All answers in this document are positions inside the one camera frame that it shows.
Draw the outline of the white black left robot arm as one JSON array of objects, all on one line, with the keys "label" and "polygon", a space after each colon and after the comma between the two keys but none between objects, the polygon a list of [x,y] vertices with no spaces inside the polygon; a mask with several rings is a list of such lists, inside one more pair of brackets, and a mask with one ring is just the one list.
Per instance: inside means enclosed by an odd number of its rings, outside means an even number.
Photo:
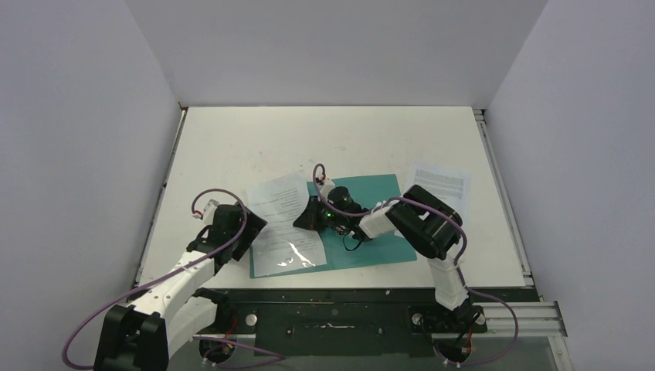
[{"label": "white black left robot arm", "polygon": [[171,276],[104,317],[94,370],[166,370],[169,359],[200,330],[224,331],[228,299],[204,283],[240,260],[265,228],[265,219],[240,204],[205,206],[204,227],[185,248]]}]

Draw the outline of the white paper sheet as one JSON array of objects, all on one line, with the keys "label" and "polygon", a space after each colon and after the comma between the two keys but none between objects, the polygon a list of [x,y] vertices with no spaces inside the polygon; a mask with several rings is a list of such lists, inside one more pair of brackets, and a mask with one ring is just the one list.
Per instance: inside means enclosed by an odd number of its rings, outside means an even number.
[{"label": "white paper sheet", "polygon": [[463,170],[417,163],[399,178],[401,193],[419,185],[457,211],[467,221],[470,205],[472,175]]},{"label": "white paper sheet", "polygon": [[292,274],[327,263],[318,232],[293,226],[309,201],[301,172],[247,189],[248,207],[266,221],[250,248],[252,278]]}]

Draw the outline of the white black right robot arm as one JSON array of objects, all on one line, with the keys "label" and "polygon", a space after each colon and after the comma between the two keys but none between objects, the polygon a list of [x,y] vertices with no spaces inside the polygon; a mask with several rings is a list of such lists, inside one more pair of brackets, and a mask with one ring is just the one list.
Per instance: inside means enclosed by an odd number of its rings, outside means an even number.
[{"label": "white black right robot arm", "polygon": [[359,242],[399,233],[424,256],[430,266],[438,305],[436,320],[441,328],[454,332],[467,322],[464,303],[469,299],[460,271],[461,252],[467,238],[463,218],[428,189],[414,184],[401,196],[367,209],[356,203],[344,186],[320,184],[317,196],[310,196],[305,210],[293,226],[320,231],[330,228]]}]

